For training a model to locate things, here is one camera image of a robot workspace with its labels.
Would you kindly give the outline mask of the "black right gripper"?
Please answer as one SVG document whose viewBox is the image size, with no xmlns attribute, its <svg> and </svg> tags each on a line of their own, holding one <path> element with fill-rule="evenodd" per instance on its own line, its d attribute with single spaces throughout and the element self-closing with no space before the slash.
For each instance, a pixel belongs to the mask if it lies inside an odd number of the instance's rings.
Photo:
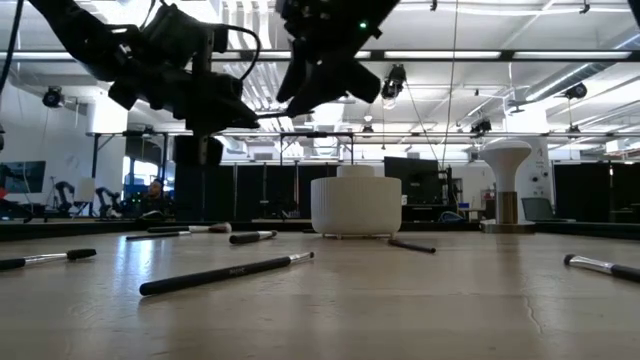
<svg viewBox="0 0 640 360">
<path fill-rule="evenodd" d="M 287 115 L 308 113 L 344 95 L 372 103 L 380 92 L 380 79 L 355 55 L 371 37 L 381 35 L 380 29 L 356 30 L 322 43 L 309 32 L 291 29 L 291 59 L 276 96 L 280 103 L 289 102 Z"/>
</svg>

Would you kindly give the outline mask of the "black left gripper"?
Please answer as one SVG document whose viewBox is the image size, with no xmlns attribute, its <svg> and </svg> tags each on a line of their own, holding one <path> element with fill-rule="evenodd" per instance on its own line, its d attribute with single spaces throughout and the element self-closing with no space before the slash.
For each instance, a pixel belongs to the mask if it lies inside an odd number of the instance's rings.
<svg viewBox="0 0 640 360">
<path fill-rule="evenodd" d="M 130 110 L 143 100 L 153 110 L 166 110 L 193 133 L 194 163 L 216 166 L 222 145 L 210 136 L 227 128 L 257 129 L 257 114 L 242 101 L 243 82 L 229 74 L 205 70 L 190 73 L 165 68 L 137 69 L 111 85 L 111 100 Z"/>
</svg>

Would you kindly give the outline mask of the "fluffy powder makeup brush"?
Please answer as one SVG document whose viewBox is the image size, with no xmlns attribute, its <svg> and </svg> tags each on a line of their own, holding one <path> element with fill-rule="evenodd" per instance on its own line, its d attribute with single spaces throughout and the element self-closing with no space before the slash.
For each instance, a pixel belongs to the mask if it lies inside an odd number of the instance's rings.
<svg viewBox="0 0 640 360">
<path fill-rule="evenodd" d="M 148 233 L 168 233 L 168 232 L 190 232 L 190 233 L 230 233 L 232 226 L 229 223 L 218 223 L 213 225 L 178 225 L 178 226 L 158 226 L 149 227 Z"/>
</svg>

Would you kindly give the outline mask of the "short thick black brush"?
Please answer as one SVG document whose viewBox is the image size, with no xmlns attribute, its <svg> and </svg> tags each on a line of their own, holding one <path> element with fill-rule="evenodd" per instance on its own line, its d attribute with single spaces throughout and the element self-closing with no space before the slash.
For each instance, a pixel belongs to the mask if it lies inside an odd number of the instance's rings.
<svg viewBox="0 0 640 360">
<path fill-rule="evenodd" d="M 253 231 L 246 233 L 238 233 L 229 237 L 229 243 L 231 245 L 244 245 L 249 243 L 255 243 L 262 240 L 272 239 L 278 235 L 276 230 L 268 231 Z"/>
</svg>

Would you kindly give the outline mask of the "thin dark makeup brush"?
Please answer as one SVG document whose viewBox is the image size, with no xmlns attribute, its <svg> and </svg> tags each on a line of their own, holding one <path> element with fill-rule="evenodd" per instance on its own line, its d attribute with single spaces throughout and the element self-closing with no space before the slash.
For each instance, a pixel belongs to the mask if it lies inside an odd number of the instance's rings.
<svg viewBox="0 0 640 360">
<path fill-rule="evenodd" d="M 190 231 L 172 231 L 172 232 L 149 233 L 149 234 L 143 234 L 143 235 L 127 236 L 125 240 L 126 241 L 142 241 L 142 240 L 165 239 L 165 238 L 181 237 L 181 236 L 189 236 L 189 235 L 191 235 Z"/>
</svg>

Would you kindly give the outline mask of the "long black makeup brush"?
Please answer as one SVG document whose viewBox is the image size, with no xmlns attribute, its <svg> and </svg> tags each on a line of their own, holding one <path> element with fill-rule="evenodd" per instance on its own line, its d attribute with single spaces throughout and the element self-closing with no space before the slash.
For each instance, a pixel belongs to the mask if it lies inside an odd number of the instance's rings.
<svg viewBox="0 0 640 360">
<path fill-rule="evenodd" d="M 285 257 L 269 259 L 260 262 L 237 265 L 205 272 L 192 273 L 143 283 L 139 287 L 142 296 L 154 296 L 179 291 L 205 284 L 226 281 L 233 278 L 253 275 L 261 272 L 285 268 L 292 264 L 311 260 L 314 252 L 293 254 Z"/>
</svg>

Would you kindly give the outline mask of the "black spoolie brush silver ferrule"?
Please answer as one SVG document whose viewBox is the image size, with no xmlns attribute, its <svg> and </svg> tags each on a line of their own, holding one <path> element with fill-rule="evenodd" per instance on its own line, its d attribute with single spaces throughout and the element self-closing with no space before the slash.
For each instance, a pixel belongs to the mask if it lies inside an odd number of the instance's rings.
<svg viewBox="0 0 640 360">
<path fill-rule="evenodd" d="M 97 254 L 95 249 L 74 249 L 64 253 L 33 255 L 12 259 L 0 259 L 0 271 L 8 271 L 23 268 L 29 265 L 46 263 L 58 260 L 76 261 L 93 257 Z"/>
</svg>

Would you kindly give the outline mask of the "black brush long silver ferrule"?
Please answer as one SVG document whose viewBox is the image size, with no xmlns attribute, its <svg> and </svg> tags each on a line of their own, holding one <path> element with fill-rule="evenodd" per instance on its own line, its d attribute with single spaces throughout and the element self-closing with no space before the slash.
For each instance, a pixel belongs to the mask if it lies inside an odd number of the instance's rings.
<svg viewBox="0 0 640 360">
<path fill-rule="evenodd" d="M 640 283 L 640 268 L 600 261 L 575 254 L 567 254 L 563 259 L 563 263 L 565 266 L 591 270 L 614 278 Z"/>
</svg>

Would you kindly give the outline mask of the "black partition panels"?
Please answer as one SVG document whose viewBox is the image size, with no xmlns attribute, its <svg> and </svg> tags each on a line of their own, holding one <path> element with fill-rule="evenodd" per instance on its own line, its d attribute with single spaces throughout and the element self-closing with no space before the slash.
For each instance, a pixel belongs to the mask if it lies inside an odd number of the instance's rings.
<svg viewBox="0 0 640 360">
<path fill-rule="evenodd" d="M 309 219 L 311 182 L 337 175 L 332 164 L 178 165 L 173 190 L 178 221 Z"/>
<path fill-rule="evenodd" d="M 558 217 L 640 224 L 640 163 L 555 164 L 553 174 Z"/>
</svg>

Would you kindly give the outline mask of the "person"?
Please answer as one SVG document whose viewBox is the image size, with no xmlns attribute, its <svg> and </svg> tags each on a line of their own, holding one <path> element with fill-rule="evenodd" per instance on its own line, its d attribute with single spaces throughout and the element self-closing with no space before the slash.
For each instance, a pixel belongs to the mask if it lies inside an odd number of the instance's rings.
<svg viewBox="0 0 640 360">
<path fill-rule="evenodd" d="M 134 216 L 140 220 L 166 220 L 175 216 L 174 203 L 169 193 L 164 190 L 159 179 L 155 179 L 148 187 L 139 202 Z"/>
</svg>

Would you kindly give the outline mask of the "white ribbed round container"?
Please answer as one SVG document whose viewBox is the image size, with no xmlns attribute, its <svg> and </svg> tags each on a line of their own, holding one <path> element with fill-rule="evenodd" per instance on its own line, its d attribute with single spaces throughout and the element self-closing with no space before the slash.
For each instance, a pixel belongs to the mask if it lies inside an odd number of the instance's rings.
<svg viewBox="0 0 640 360">
<path fill-rule="evenodd" d="M 323 236 L 393 237 L 402 224 L 402 183 L 368 165 L 344 165 L 310 184 L 312 228 Z"/>
</svg>

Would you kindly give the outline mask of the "black monitor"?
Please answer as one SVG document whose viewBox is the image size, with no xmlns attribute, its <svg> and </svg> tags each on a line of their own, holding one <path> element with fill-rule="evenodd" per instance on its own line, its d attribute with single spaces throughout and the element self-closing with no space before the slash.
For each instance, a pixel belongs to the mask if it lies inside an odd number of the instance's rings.
<svg viewBox="0 0 640 360">
<path fill-rule="evenodd" d="M 442 186 L 435 160 L 385 157 L 385 176 L 401 181 L 402 194 L 410 205 L 439 204 Z"/>
</svg>

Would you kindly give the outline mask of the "white box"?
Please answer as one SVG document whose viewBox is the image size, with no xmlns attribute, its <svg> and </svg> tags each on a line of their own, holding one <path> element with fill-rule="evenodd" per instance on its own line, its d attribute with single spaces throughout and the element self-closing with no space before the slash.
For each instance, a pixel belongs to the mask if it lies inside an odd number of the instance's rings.
<svg viewBox="0 0 640 360">
<path fill-rule="evenodd" d="M 76 203 L 92 203 L 95 195 L 95 189 L 94 178 L 81 178 L 75 188 L 74 201 Z"/>
</svg>

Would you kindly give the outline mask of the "white mushroom table lamp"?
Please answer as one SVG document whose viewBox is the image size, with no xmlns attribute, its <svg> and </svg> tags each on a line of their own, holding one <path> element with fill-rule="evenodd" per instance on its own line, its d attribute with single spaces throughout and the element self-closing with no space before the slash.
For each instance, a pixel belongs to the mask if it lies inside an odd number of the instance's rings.
<svg viewBox="0 0 640 360">
<path fill-rule="evenodd" d="M 533 234 L 535 226 L 520 224 L 516 173 L 531 154 L 531 146 L 521 140 L 501 140 L 479 152 L 480 158 L 491 168 L 495 177 L 495 218 L 481 223 L 485 233 Z"/>
</svg>

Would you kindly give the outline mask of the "grey laptop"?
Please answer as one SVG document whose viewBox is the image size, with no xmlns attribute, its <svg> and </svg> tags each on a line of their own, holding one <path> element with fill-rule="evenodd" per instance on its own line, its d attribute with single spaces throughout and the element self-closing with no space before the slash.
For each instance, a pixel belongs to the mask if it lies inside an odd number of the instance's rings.
<svg viewBox="0 0 640 360">
<path fill-rule="evenodd" d="M 546 198 L 526 197 L 521 199 L 524 217 L 530 222 L 575 222 L 575 219 L 559 218 L 555 215 L 551 202 Z"/>
</svg>

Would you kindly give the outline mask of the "black table edge rail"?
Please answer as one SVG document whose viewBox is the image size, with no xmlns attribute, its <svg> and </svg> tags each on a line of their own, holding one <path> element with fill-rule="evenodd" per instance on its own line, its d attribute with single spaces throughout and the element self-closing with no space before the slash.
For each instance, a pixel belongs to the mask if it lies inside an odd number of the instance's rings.
<svg viewBox="0 0 640 360">
<path fill-rule="evenodd" d="M 150 221 L 84 221 L 46 223 L 0 222 L 0 242 L 30 240 L 37 238 L 69 237 L 107 233 L 145 232 L 151 227 L 205 226 L 195 222 L 150 222 Z M 310 222 L 262 221 L 232 222 L 236 231 L 277 230 L 278 232 L 313 233 Z M 474 223 L 403 222 L 401 232 L 473 232 L 481 231 L 484 225 Z M 541 222 L 534 223 L 533 230 L 540 233 L 576 235 L 640 241 L 640 224 L 585 223 L 585 222 Z"/>
</svg>

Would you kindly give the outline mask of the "black overhead frame bar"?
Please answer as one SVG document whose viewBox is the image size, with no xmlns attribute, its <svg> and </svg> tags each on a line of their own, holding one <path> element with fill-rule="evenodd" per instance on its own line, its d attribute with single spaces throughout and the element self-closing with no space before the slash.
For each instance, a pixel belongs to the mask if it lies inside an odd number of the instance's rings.
<svg viewBox="0 0 640 360">
<path fill-rule="evenodd" d="M 249 62 L 254 52 L 233 50 L 223 54 L 214 53 L 213 62 Z M 12 58 L 16 62 L 73 62 L 73 57 L 63 51 L 16 51 Z M 288 62 L 290 51 L 267 50 L 258 61 Z M 368 50 L 359 51 L 355 59 L 365 62 L 613 62 L 640 63 L 640 50 Z"/>
</svg>

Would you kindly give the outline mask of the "dark wall screen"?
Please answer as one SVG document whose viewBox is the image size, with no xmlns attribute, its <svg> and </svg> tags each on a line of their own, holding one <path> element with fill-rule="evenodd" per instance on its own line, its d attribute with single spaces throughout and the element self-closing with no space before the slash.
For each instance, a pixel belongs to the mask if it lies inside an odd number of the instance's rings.
<svg viewBox="0 0 640 360">
<path fill-rule="evenodd" d="M 45 161 L 0 162 L 0 188 L 9 193 L 40 193 L 45 170 Z"/>
</svg>

